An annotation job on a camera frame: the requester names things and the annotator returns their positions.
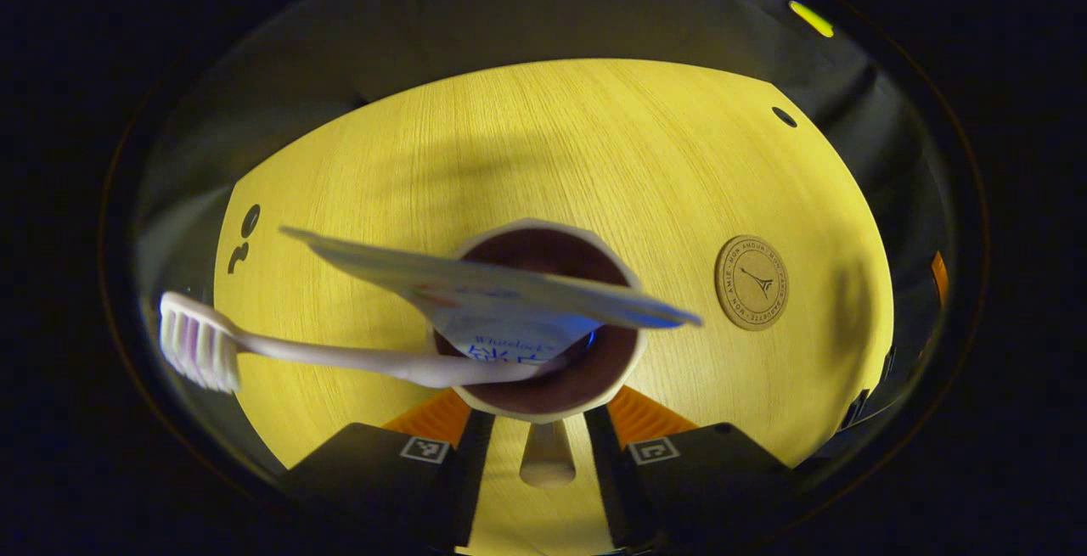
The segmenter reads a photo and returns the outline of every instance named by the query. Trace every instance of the dark background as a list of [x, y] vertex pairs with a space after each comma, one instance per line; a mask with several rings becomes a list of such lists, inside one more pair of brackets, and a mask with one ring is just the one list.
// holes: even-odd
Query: dark background
[[[3, 0], [5, 185], [16, 339], [5, 553], [320, 553], [174, 440], [127, 380], [105, 328], [95, 238], [113, 147], [153, 79], [223, 14], [291, 0]], [[1084, 0], [847, 0], [941, 89], [980, 161], [992, 273], [964, 372], [921, 432], [774, 554], [1062, 554], [1085, 548]], [[338, 545], [355, 553], [388, 553]]]

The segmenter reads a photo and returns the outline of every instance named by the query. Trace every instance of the white toothbrush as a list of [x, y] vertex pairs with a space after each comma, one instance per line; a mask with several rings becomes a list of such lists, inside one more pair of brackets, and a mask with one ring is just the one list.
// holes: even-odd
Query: white toothbrush
[[164, 293], [159, 310], [159, 344], [167, 362], [198, 385], [225, 393], [241, 388], [239, 345], [268, 358], [373, 371], [432, 388], [515, 382], [566, 366], [565, 356], [536, 366], [288, 342], [249, 333], [215, 309], [178, 293]]

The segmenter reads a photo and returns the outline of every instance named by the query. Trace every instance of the eiffel tower logo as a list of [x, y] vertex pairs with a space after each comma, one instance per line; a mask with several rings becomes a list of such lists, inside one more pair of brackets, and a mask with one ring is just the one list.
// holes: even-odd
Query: eiffel tower logo
[[770, 299], [770, 296], [766, 295], [766, 291], [770, 291], [770, 287], [774, 285], [774, 279], [763, 280], [761, 277], [758, 277], [753, 273], [750, 273], [746, 269], [740, 269], [740, 271], [744, 272], [744, 273], [746, 273], [746, 274], [748, 274], [748, 275], [750, 275], [750, 277], [752, 277], [753, 281], [755, 281], [758, 283], [759, 288], [762, 291], [762, 296], [765, 297], [765, 298], [767, 298], [767, 299]]

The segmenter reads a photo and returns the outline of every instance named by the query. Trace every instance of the wooden table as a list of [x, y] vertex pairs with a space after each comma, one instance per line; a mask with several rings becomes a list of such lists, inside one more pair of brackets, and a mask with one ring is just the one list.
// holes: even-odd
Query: wooden table
[[[255, 203], [248, 255], [228, 274]], [[627, 382], [696, 424], [732, 422], [796, 465], [879, 379], [891, 342], [890, 273], [833, 147], [772, 85], [655, 61], [485, 70], [311, 132], [238, 182], [215, 306], [268, 335], [417, 348], [424, 320], [405, 301], [332, 269], [277, 227], [448, 256], [466, 237], [525, 217], [597, 232], [647, 293], [703, 317], [701, 329], [651, 332]], [[788, 267], [788, 305], [765, 331], [737, 328], [717, 299], [714, 263], [739, 234], [767, 239]], [[252, 355], [240, 370], [238, 399], [288, 468], [343, 425], [384, 424], [434, 394]], [[544, 491], [517, 478], [528, 425], [497, 419], [468, 553], [611, 548], [585, 422], [575, 417], [567, 428], [577, 479]]]

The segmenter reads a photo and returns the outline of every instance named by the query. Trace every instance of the coaster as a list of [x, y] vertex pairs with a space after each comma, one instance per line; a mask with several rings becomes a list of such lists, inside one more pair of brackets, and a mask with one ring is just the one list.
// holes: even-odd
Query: coaster
[[740, 329], [762, 331], [774, 324], [789, 299], [785, 261], [769, 242], [753, 235], [729, 239], [714, 269], [717, 299]]

